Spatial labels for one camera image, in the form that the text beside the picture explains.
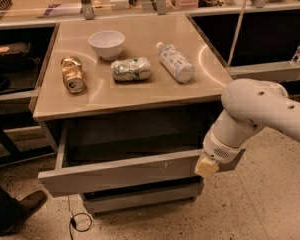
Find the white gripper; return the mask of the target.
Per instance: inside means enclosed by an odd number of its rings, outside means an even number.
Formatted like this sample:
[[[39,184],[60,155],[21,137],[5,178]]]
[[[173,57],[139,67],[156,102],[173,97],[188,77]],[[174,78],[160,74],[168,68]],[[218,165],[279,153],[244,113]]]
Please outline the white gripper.
[[[199,156],[195,166],[195,173],[201,177],[208,177],[219,170],[219,163],[232,162],[243,149],[245,141],[234,134],[217,134],[209,130],[203,141],[204,153]]]

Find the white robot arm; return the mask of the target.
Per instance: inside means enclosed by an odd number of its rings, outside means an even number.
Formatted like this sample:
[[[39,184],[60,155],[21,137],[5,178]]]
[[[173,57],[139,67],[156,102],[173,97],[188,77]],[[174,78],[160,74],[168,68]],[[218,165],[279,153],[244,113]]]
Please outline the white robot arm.
[[[204,137],[197,175],[210,176],[231,163],[246,140],[265,127],[300,143],[300,102],[289,99],[282,85],[237,79],[224,88],[221,103],[223,111]]]

